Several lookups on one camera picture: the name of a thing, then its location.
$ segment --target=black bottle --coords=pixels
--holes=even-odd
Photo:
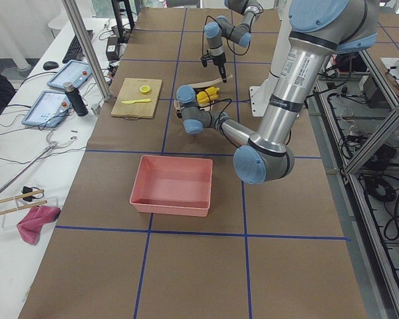
[[[84,102],[81,98],[80,91],[78,88],[75,88],[71,82],[64,83],[65,94],[68,96],[72,104],[72,108],[77,113],[78,116],[84,116],[88,113],[87,107],[84,105]]]

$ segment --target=computer mouse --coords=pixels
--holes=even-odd
[[[59,63],[55,61],[47,61],[43,64],[43,69],[45,70],[52,70],[54,68],[58,68]]]

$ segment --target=wooden cutting board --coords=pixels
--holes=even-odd
[[[141,93],[139,88],[149,85],[148,93]],[[117,101],[111,111],[111,116],[117,118],[153,118],[160,95],[162,80],[153,78],[126,78],[121,86]],[[121,101],[150,98],[151,102],[123,104]]]

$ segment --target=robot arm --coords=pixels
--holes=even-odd
[[[248,47],[251,40],[251,27],[263,12],[256,0],[225,0],[225,6],[243,15],[239,26],[232,25],[224,15],[218,16],[213,22],[204,27],[204,35],[207,39],[207,53],[201,57],[202,65],[207,66],[207,61],[213,61],[219,69],[224,83],[226,79],[226,56],[223,49],[222,37],[242,47]]]
[[[215,128],[240,146],[235,171],[245,183],[263,183],[289,174],[294,155],[285,145],[317,73],[332,53],[350,53],[371,47],[376,40],[379,0],[293,0],[289,18],[291,50],[256,132],[220,112],[198,107],[189,86],[177,99],[185,130],[198,134]]]

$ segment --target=yellow ring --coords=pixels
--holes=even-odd
[[[142,85],[141,87],[139,87],[139,91],[145,94],[151,91],[151,87],[149,85]]]

